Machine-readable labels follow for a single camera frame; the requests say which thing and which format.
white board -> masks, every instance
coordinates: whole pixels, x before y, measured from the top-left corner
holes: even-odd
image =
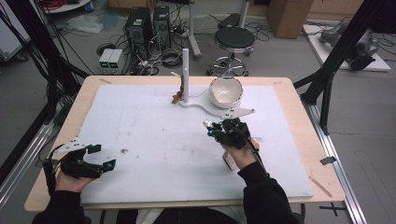
[[[186,202],[243,198],[245,182],[221,158],[223,149],[207,136],[200,108],[172,105],[179,86],[104,85],[96,93],[79,136],[102,151],[84,160],[116,159],[82,193],[83,203]],[[190,86],[190,96],[206,86]],[[261,144],[267,171],[289,197],[313,196],[305,169],[272,87],[246,86],[242,117]]]
[[[304,25],[304,30],[307,34],[317,33],[316,35],[308,35],[308,39],[309,43],[318,56],[320,64],[323,64],[327,57],[329,57],[329,54],[332,51],[332,46],[330,46],[329,43],[321,43],[319,41],[319,31],[321,30],[320,27],[315,25]],[[363,71],[387,72],[390,70],[390,67],[378,56],[378,54],[374,54],[372,57],[375,59],[375,61],[367,65]],[[340,69],[352,70],[347,62],[343,62],[340,66]]]

black stool seat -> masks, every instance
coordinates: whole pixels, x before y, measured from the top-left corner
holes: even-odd
[[[215,41],[221,47],[229,49],[246,49],[254,43],[254,35],[240,27],[224,27],[215,34]]]

white bowl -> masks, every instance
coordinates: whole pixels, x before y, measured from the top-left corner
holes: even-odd
[[[221,108],[238,107],[243,93],[242,84],[233,77],[218,77],[209,86],[210,101]]]

small brown object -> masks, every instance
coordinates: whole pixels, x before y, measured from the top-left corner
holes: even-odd
[[[177,104],[177,102],[181,99],[181,97],[183,96],[183,90],[180,90],[176,93],[176,95],[173,95],[173,101],[172,104]]]

computer tower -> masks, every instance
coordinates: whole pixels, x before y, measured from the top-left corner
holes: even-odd
[[[169,20],[169,7],[156,6],[152,16],[155,44],[157,49],[171,48],[171,32]]]
[[[149,8],[133,7],[124,28],[128,42],[133,44],[134,52],[142,60],[149,59],[149,42],[153,38]]]

